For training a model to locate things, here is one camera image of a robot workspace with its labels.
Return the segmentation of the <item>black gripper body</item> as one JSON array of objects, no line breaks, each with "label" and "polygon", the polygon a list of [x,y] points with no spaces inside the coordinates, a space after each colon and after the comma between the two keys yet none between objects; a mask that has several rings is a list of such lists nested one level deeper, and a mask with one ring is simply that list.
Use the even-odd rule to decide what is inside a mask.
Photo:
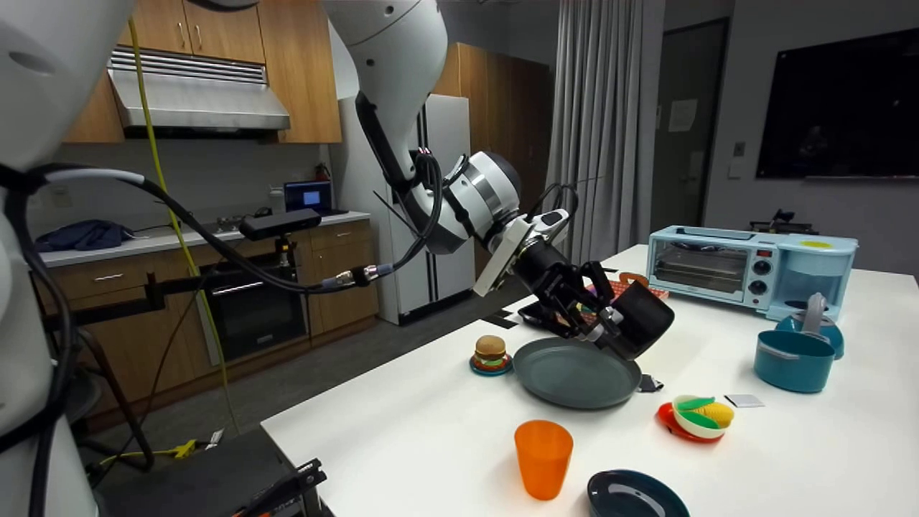
[{"label": "black gripper body", "polygon": [[586,290],[580,268],[573,268],[556,248],[553,237],[567,225],[566,209],[511,218],[490,248],[490,258],[473,283],[473,293],[490,293],[507,273],[539,293]]}]

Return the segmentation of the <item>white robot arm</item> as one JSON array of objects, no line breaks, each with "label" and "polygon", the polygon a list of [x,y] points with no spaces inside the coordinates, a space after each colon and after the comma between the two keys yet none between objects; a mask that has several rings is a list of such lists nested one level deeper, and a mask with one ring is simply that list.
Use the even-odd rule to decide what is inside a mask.
[{"label": "white robot arm", "polygon": [[325,14],[352,66],[335,192],[378,237],[381,317],[401,326],[427,308],[427,258],[457,254],[463,290],[488,296],[516,275],[553,326],[589,336],[608,298],[586,287],[593,261],[572,264],[553,248],[567,214],[521,209],[519,175],[496,152],[451,145],[441,166],[425,145],[421,115],[451,47],[437,0],[325,0]]}]

